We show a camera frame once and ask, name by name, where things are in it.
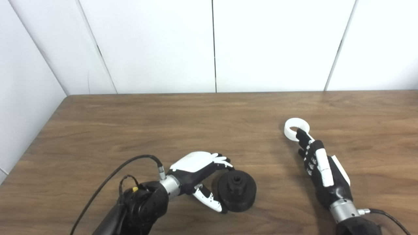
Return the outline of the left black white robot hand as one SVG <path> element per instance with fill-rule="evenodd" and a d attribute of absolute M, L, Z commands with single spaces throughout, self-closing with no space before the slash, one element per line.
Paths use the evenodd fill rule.
<path fill-rule="evenodd" d="M 212 210 L 226 214 L 226 206 L 202 183 L 218 170 L 233 171 L 235 168 L 229 158 L 219 153 L 195 151 L 172 164 L 167 177 L 172 177 L 178 185 L 178 196 L 193 195 Z"/>

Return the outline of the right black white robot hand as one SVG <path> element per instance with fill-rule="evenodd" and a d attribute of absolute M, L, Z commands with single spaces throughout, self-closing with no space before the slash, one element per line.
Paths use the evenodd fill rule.
<path fill-rule="evenodd" d="M 296 138 L 300 146 L 298 154 L 315 187 L 319 203 L 329 208 L 340 199 L 352 201 L 349 177 L 337 157 L 328 155 L 321 140 L 314 140 L 300 128 L 297 129 Z"/>

